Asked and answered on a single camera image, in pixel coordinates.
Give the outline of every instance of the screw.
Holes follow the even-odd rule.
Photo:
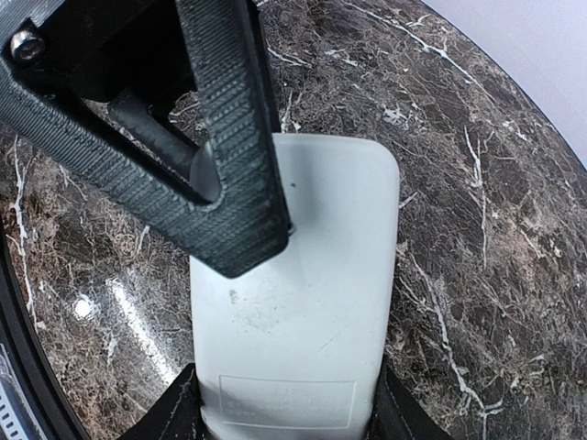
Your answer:
[[[34,28],[19,30],[10,40],[10,53],[18,62],[38,60],[46,48],[45,41]]]

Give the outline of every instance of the white plastic object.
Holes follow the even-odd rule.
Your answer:
[[[382,364],[399,171],[369,140],[274,142],[287,249],[235,280],[191,259],[202,415],[218,440],[359,440]]]

